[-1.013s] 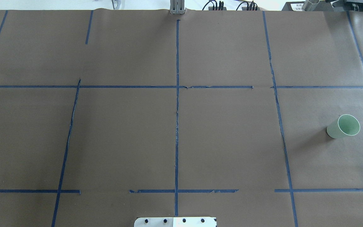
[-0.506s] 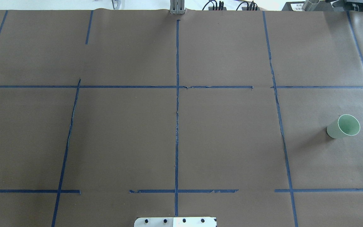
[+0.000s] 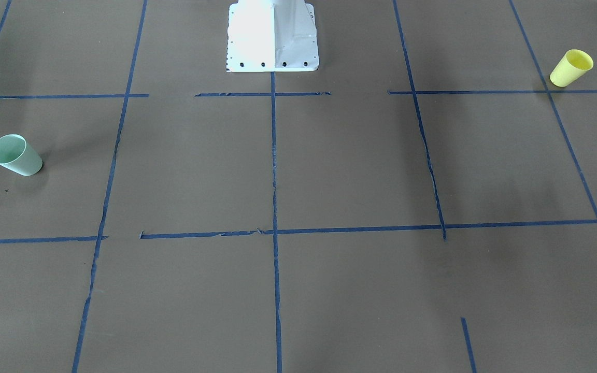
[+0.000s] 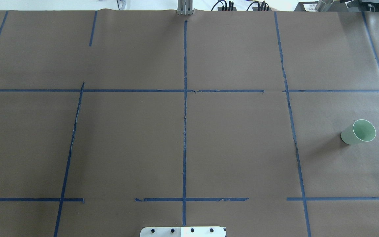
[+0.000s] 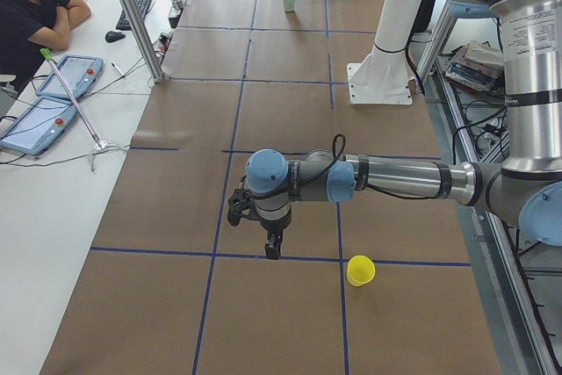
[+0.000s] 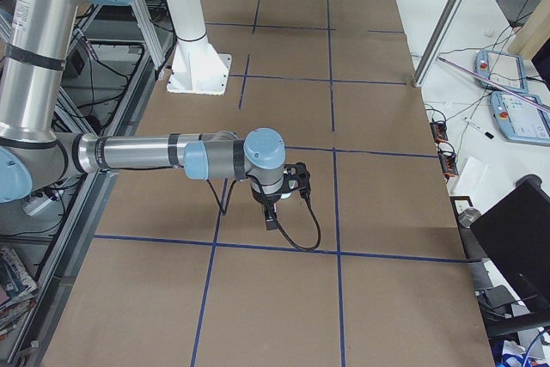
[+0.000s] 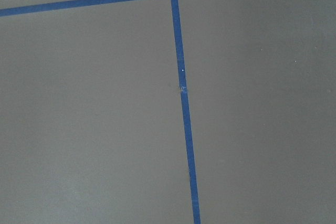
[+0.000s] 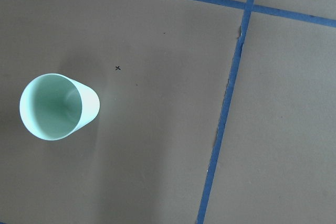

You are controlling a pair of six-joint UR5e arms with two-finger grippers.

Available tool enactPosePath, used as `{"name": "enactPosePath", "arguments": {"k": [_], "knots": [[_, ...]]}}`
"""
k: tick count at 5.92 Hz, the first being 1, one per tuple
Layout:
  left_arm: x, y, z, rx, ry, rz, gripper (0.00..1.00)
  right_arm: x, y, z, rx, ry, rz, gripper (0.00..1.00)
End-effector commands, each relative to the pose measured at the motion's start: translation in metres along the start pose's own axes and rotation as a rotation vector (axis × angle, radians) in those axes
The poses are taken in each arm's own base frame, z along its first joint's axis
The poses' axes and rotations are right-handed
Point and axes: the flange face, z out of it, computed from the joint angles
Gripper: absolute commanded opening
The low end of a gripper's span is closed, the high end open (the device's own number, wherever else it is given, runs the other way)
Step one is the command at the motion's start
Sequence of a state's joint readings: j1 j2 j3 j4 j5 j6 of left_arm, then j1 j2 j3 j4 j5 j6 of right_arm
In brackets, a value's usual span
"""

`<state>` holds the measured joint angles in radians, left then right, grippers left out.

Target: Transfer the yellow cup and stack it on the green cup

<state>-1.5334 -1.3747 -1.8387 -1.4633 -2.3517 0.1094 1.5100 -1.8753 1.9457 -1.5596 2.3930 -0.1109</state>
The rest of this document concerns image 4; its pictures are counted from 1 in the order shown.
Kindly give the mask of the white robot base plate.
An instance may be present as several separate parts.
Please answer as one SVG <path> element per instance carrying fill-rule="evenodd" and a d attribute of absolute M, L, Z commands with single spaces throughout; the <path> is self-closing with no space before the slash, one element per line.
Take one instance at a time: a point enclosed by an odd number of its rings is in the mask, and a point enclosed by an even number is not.
<path fill-rule="evenodd" d="M 220 226 L 177 226 L 144 227 L 140 237 L 226 237 L 225 227 Z"/>

